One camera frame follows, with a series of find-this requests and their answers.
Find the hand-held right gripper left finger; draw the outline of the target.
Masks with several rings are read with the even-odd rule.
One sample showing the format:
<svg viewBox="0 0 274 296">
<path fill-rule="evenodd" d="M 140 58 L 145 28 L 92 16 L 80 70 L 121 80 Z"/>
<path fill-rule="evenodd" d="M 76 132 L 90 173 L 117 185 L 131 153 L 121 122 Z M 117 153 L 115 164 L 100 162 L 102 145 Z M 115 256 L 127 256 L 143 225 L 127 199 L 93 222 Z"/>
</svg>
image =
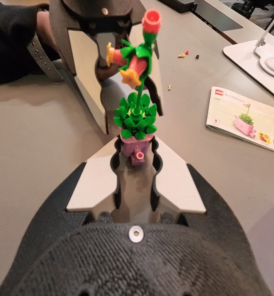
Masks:
<svg viewBox="0 0 274 296">
<path fill-rule="evenodd" d="M 120 165 L 121 141 L 117 136 L 91 156 L 66 207 L 69 212 L 112 212 L 121 204 Z"/>
</svg>

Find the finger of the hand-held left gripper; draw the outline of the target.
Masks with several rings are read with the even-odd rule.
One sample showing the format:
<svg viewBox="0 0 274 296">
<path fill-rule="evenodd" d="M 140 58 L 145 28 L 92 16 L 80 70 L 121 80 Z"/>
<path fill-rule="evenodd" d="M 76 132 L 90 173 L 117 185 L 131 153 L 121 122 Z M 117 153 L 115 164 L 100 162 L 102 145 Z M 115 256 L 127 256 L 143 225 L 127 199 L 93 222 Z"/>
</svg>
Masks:
<svg viewBox="0 0 274 296">
<path fill-rule="evenodd" d="M 137 24 L 132 26 L 129 35 L 125 37 L 128 42 L 134 46 L 138 46 L 143 42 L 143 26 Z M 152 70 L 148 78 L 145 80 L 144 87 L 149 91 L 151 101 L 157 105 L 157 113 L 159 116 L 164 115 L 164 100 L 162 93 L 161 72 L 159 65 L 159 51 L 157 40 L 154 42 L 153 56 L 152 56 Z"/>
<path fill-rule="evenodd" d="M 97 77 L 99 62 L 98 43 L 82 31 L 69 30 L 75 82 L 99 128 L 109 134 L 107 113 L 102 104 L 102 85 Z"/>
</svg>

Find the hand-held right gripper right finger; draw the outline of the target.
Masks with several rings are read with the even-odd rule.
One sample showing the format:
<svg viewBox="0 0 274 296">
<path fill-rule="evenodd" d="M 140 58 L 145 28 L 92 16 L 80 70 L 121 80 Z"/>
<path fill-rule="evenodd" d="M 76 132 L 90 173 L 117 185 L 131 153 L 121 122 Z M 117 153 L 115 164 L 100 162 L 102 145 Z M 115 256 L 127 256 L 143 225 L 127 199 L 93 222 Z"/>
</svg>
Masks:
<svg viewBox="0 0 274 296">
<path fill-rule="evenodd" d="M 173 214 L 206 212 L 187 163 L 161 139 L 151 142 L 153 167 L 156 170 L 151 186 L 151 208 Z"/>
</svg>

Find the green toy brick plant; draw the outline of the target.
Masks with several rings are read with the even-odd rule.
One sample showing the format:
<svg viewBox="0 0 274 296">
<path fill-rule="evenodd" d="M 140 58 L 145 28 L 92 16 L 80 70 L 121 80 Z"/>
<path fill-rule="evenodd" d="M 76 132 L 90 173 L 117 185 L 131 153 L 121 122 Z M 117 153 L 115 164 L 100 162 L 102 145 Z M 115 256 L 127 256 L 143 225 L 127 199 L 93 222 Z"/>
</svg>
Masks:
<svg viewBox="0 0 274 296">
<path fill-rule="evenodd" d="M 125 45 L 116 49 L 108 43 L 106 64 L 120 66 L 118 69 L 122 76 L 122 83 L 132 89 L 138 88 L 138 92 L 129 94 L 128 99 L 120 100 L 120 107 L 115 109 L 114 123 L 122 130 L 120 135 L 124 139 L 134 136 L 137 140 L 143 140 L 146 135 L 156 132 L 154 125 L 157 115 L 157 105 L 150 106 L 150 96 L 143 93 L 145 80 L 153 69 L 154 42 L 162 24 L 161 13 L 156 9 L 147 10 L 142 18 L 143 42 L 139 46 L 133 46 L 122 39 Z"/>
</svg>

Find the pink toy brick pot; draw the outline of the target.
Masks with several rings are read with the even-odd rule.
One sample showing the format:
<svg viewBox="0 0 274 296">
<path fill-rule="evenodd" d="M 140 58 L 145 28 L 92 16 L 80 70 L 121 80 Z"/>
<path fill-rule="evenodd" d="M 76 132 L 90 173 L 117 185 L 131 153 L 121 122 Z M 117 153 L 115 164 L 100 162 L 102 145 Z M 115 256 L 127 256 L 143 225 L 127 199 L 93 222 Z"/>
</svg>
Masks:
<svg viewBox="0 0 274 296">
<path fill-rule="evenodd" d="M 132 166 L 139 166 L 145 163 L 145 155 L 150 147 L 154 134 L 146 134 L 145 139 L 138 140 L 135 136 L 128 139 L 120 136 L 121 151 L 124 156 L 129 157 Z"/>
</svg>

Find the toy brick instruction booklet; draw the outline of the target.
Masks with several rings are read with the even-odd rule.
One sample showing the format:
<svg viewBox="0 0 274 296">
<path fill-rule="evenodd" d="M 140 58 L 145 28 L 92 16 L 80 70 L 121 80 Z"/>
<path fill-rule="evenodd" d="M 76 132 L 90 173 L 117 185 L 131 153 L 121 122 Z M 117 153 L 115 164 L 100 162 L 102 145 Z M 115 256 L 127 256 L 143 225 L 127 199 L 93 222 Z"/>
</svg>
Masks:
<svg viewBox="0 0 274 296">
<path fill-rule="evenodd" d="M 206 127 L 274 152 L 274 107 L 212 87 Z"/>
</svg>

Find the person's left hand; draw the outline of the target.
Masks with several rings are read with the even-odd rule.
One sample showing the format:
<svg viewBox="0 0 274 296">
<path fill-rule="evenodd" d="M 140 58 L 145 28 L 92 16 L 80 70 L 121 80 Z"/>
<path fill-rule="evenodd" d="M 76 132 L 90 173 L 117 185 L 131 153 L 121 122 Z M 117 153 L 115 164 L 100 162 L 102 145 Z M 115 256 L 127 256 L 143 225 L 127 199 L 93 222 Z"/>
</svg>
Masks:
<svg viewBox="0 0 274 296">
<path fill-rule="evenodd" d="M 58 46 L 51 30 L 50 14 L 48 11 L 37 12 L 36 31 L 44 43 L 55 50 L 57 54 L 59 54 Z"/>
</svg>

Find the black power bank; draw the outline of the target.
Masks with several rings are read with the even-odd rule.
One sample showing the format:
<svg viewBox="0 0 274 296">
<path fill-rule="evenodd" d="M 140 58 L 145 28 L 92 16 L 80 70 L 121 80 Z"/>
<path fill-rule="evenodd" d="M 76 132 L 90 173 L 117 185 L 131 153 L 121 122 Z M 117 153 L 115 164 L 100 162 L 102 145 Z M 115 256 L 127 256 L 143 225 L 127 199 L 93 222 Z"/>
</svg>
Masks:
<svg viewBox="0 0 274 296">
<path fill-rule="evenodd" d="M 158 0 L 158 1 L 181 14 L 186 12 L 194 12 L 198 6 L 198 3 L 194 0 Z"/>
</svg>

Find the white book stand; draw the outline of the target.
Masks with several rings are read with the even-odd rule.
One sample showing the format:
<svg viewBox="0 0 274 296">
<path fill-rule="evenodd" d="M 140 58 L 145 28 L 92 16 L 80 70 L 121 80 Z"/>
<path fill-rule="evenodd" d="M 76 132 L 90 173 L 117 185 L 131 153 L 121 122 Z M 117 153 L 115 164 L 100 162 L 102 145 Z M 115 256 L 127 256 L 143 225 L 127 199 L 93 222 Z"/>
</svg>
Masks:
<svg viewBox="0 0 274 296">
<path fill-rule="evenodd" d="M 274 19 L 258 40 L 226 46 L 224 55 L 274 95 Z"/>
</svg>

